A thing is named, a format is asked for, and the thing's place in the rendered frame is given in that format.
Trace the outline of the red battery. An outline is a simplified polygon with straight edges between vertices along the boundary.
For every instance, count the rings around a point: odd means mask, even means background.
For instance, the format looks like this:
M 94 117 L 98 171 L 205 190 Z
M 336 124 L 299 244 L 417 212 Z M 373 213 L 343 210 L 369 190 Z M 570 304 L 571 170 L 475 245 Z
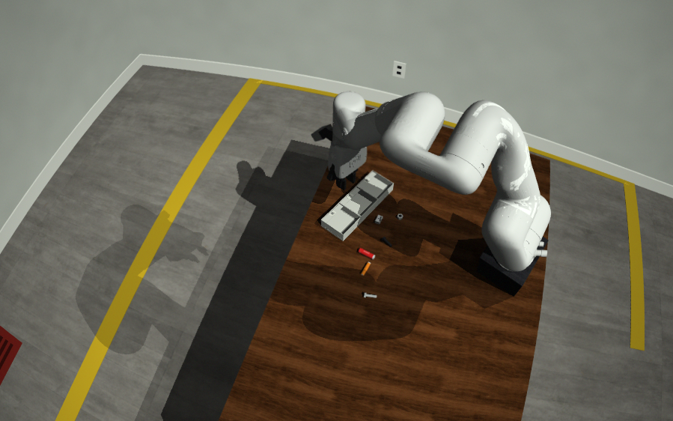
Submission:
M 364 249 L 362 249 L 362 248 L 359 249 L 359 253 L 361 253 L 361 254 L 363 254 L 363 255 L 365 255 L 365 256 L 371 258 L 371 259 L 374 259 L 374 258 L 375 258 L 375 255 L 374 255 L 374 254 L 372 254 L 372 253 L 370 253 L 370 252 L 368 252 L 368 251 L 366 251 L 366 250 L 364 250 Z

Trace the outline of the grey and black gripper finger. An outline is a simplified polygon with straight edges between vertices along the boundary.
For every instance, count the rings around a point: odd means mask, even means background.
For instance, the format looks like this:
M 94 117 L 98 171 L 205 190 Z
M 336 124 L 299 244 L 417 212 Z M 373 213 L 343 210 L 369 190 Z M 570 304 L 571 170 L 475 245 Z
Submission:
M 358 169 L 355 170 L 354 172 L 352 172 L 351 174 L 349 174 L 348 176 L 346 176 L 345 178 L 354 184 L 356 182 L 356 172 L 357 171 L 358 171 Z
M 327 175 L 327 179 L 329 181 L 336 180 L 337 187 L 341 188 L 342 190 L 346 190 L 346 182 L 347 181 L 346 181 L 345 178 L 342 178 L 342 179 L 337 178 L 337 176 L 335 174 L 334 164 L 332 164 L 331 169 L 329 170 L 329 174 Z

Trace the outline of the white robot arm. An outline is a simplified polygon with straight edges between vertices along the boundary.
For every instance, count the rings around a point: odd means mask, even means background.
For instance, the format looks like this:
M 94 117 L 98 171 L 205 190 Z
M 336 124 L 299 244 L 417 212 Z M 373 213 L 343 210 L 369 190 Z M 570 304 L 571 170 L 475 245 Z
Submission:
M 479 100 L 462 114 L 437 156 L 428 151 L 444 120 L 442 101 L 428 92 L 366 112 L 364 98 L 345 91 L 334 99 L 332 125 L 311 136 L 315 142 L 327 138 L 333 147 L 353 150 L 380 142 L 381 151 L 394 164 L 462 195 L 477 190 L 491 163 L 497 193 L 482 225 L 491 253 L 501 267 L 513 272 L 525 270 L 533 257 L 546 257 L 547 250 L 537 247 L 543 246 L 551 210 L 540 195 L 519 124 L 498 104 Z

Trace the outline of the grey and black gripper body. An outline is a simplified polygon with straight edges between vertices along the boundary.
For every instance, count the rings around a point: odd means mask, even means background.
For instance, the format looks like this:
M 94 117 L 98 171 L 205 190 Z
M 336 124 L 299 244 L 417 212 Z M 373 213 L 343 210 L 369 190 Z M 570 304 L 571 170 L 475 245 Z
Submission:
M 337 178 L 342 179 L 362 166 L 366 159 L 367 147 L 353 150 L 330 145 L 328 168 L 330 169 L 334 164 Z

